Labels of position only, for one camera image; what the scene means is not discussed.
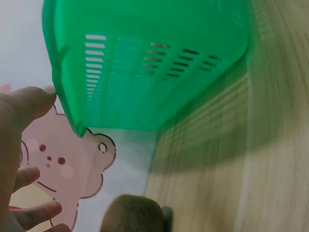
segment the bear cheek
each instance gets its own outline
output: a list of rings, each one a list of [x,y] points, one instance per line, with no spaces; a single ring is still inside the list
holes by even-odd
[[[60,168],[60,174],[65,179],[72,179],[75,175],[75,171],[70,165],[64,164]]]

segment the pink bear cutout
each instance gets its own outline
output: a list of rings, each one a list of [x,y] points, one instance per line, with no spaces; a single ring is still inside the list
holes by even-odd
[[[11,85],[0,86],[0,93],[10,93]]]
[[[11,92],[11,86],[0,86],[1,92]],[[20,167],[38,167],[41,176],[35,185],[63,208],[61,214],[51,220],[51,225],[65,223],[71,230],[74,228],[78,201],[99,192],[103,185],[102,172],[115,158],[115,143],[110,137],[93,135],[88,130],[79,138],[56,107],[34,120],[22,133]]]

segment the bear mouth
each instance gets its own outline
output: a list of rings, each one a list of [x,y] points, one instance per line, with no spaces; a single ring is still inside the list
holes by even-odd
[[[40,181],[37,181],[37,183],[38,183],[39,185],[43,186],[44,188],[46,188],[46,189],[52,191],[52,192],[57,192],[56,190],[54,190],[54,189],[52,189],[52,188],[46,186],[45,184],[42,184]]]

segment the wood grain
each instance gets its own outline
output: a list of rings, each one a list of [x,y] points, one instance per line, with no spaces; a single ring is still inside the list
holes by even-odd
[[[248,53],[160,132],[174,232],[309,231],[309,1],[252,0]]]

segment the green plastic basket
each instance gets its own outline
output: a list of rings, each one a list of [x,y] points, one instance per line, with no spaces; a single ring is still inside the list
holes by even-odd
[[[245,52],[244,0],[45,0],[53,82],[73,130],[156,130]]]

